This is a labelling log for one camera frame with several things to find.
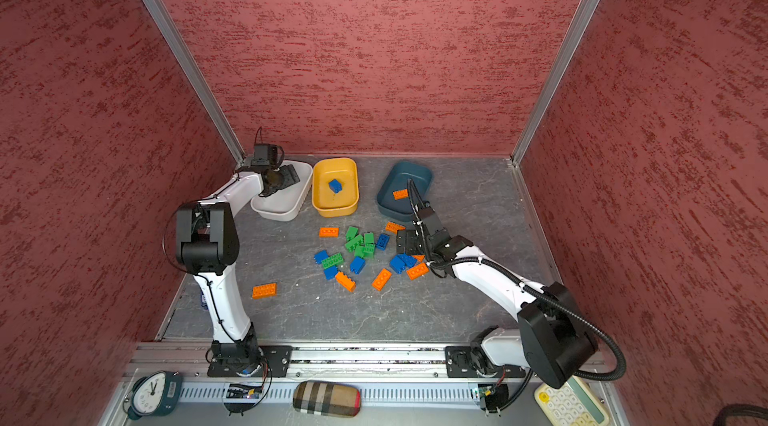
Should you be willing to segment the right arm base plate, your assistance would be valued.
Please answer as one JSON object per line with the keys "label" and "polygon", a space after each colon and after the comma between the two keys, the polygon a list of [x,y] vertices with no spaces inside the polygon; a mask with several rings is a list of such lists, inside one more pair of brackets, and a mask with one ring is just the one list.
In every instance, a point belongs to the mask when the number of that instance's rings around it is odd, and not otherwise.
{"label": "right arm base plate", "polygon": [[526,370],[519,366],[494,365],[479,347],[447,346],[444,353],[449,378],[498,380],[522,379],[526,375]]}

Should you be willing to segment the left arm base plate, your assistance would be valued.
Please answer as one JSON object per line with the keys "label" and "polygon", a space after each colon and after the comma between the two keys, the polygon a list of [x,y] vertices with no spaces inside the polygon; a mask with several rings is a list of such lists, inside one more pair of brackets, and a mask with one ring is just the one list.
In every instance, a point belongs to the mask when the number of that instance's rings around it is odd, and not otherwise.
{"label": "left arm base plate", "polygon": [[207,352],[207,376],[213,378],[284,378],[290,364],[293,348],[288,345],[260,346],[258,352],[250,356],[241,351],[228,351],[215,347]]}

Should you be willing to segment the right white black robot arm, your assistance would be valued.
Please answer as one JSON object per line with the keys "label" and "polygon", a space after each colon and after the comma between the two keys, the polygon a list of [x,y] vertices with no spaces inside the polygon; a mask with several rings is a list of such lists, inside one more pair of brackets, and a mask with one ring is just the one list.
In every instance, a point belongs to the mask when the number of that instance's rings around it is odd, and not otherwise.
{"label": "right white black robot arm", "polygon": [[417,245],[439,276],[467,283],[506,311],[517,329],[491,326],[470,343],[472,367],[489,375],[503,366],[529,369],[559,388],[592,375],[583,366],[597,352],[597,333],[560,283],[544,286],[490,259],[473,242],[451,235],[428,206],[412,212]]}

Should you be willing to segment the green lego cluster top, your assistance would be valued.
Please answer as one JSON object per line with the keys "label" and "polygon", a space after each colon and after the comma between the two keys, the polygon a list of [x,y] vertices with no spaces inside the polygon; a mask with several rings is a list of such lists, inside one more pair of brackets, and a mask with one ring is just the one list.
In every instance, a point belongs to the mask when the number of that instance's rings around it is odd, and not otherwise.
{"label": "green lego cluster top", "polygon": [[354,226],[350,226],[346,232],[346,240],[350,241],[354,239],[358,235],[358,228]]}

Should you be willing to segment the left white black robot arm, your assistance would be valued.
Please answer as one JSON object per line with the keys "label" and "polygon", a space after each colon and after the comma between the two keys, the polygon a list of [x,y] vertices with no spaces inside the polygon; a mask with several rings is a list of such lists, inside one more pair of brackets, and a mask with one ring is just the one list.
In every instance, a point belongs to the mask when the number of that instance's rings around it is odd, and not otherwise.
{"label": "left white black robot arm", "polygon": [[235,217],[255,203],[264,218],[282,222],[295,219],[312,176],[310,164],[285,160],[283,150],[276,145],[258,144],[224,186],[177,209],[176,262],[195,278],[212,321],[212,343],[206,354],[209,376],[268,374],[268,362],[237,284],[240,241]]}

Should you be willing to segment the orange lego near left arm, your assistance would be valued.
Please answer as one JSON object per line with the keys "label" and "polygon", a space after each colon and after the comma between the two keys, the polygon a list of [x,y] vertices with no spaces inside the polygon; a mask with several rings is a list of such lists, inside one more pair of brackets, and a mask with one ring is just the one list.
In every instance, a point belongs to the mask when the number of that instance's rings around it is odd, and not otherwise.
{"label": "orange lego near left arm", "polygon": [[276,295],[277,295],[276,283],[269,283],[269,284],[254,286],[251,291],[251,297],[254,300],[275,297]]}

